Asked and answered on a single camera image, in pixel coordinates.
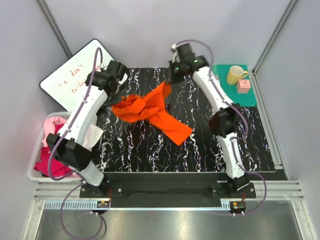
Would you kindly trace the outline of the orange t shirt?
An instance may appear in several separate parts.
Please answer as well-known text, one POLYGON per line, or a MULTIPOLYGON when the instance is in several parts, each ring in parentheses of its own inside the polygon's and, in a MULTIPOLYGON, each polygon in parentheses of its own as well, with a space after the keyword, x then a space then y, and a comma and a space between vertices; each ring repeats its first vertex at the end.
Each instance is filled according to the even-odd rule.
POLYGON ((131 94, 122 97, 111 109, 119 119, 127 123, 147 120, 180 146, 191 135, 193 129, 167 112, 165 99, 171 92, 171 85, 163 81, 145 96, 131 94))

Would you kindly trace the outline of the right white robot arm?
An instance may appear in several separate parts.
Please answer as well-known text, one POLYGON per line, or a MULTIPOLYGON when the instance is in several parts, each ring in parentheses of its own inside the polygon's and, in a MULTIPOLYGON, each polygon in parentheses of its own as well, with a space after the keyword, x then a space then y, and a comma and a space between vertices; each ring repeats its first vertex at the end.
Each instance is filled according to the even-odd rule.
POLYGON ((241 106, 233 103, 225 94, 220 83, 213 74, 213 61, 208 61, 203 55, 197 56, 189 41, 175 43, 171 47, 172 60, 169 61, 169 77, 167 83, 179 83, 185 76, 201 88, 207 98, 214 115, 209 121, 209 127, 220 143, 226 164, 227 183, 222 186, 221 193, 228 193, 232 198, 239 198, 249 185, 247 171, 241 161, 238 141, 248 135, 248 123, 244 121, 244 134, 238 137, 237 129, 240 120, 241 106))

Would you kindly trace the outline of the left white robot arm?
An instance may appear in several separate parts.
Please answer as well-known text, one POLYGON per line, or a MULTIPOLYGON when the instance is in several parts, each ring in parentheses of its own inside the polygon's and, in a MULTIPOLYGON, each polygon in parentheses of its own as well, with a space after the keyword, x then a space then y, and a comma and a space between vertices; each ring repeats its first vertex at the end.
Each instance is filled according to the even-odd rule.
POLYGON ((50 148, 48 173, 52 173, 52 160, 57 160, 90 184, 90 192, 97 198, 103 198, 108 193, 107 180, 93 163, 91 150, 83 144, 101 106, 107 101, 119 99, 128 79, 126 71, 125 65, 111 60, 107 67, 89 73, 83 99, 59 132, 49 133, 46 138, 50 148))

